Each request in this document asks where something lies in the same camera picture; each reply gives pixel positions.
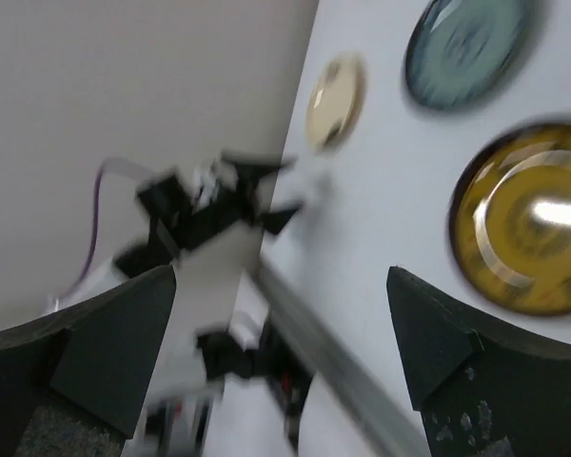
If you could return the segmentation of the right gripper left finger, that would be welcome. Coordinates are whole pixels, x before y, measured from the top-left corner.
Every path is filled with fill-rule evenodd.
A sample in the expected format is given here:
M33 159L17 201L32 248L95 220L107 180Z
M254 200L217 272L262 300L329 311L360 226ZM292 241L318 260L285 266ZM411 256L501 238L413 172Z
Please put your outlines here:
M0 456L118 456L137 427L176 292L163 266L0 331Z

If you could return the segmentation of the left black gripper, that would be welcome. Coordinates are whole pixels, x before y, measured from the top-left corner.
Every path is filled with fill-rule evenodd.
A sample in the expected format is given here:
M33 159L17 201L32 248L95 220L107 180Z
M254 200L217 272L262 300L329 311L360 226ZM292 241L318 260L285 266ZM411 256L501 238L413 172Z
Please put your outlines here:
M253 226L260 181L295 162L224 149L218 161L202 169L197 189L185 187L176 171L147 180L136 200L149 220L148 238L118 253L114 265L126 276L138 276L179 261L239 221ZM263 230L279 234L302 207L263 212Z

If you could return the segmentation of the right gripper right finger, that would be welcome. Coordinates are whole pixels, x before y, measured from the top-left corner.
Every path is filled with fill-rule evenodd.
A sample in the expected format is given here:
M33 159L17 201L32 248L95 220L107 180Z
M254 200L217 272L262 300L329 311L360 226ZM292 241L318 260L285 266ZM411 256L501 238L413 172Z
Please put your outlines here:
M400 267L386 292L434 456L571 456L571 345L473 308Z

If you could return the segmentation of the cream plate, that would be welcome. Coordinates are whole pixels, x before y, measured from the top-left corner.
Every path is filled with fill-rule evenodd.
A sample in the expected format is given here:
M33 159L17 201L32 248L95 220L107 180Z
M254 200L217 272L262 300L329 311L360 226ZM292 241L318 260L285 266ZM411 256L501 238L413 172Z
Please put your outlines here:
M305 136L315 151L337 149L354 130L364 104L364 60L357 52L335 55L309 95Z

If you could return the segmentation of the blue patterned plate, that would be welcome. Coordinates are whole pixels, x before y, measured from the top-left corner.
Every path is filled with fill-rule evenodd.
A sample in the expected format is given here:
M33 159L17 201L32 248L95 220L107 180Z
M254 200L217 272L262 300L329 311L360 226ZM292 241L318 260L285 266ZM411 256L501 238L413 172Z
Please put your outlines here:
M532 1L431 1L406 46L404 86L422 109L457 112L494 89L530 39Z

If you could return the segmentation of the yellow brown patterned plate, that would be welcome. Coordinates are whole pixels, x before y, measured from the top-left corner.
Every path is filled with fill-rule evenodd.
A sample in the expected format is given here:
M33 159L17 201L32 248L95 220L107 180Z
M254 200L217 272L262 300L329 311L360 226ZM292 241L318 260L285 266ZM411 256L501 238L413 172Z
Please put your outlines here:
M518 125L482 147L453 191L448 239L487 301L571 314L571 118Z

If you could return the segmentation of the aluminium table frame rail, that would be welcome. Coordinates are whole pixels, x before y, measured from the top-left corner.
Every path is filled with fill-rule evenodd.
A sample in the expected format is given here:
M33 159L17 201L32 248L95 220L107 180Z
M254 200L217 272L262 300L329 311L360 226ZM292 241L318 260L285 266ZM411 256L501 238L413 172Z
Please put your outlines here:
M253 280L270 320L307 369L321 375L373 450L382 456L428 456L424 435L375 378L265 261Z

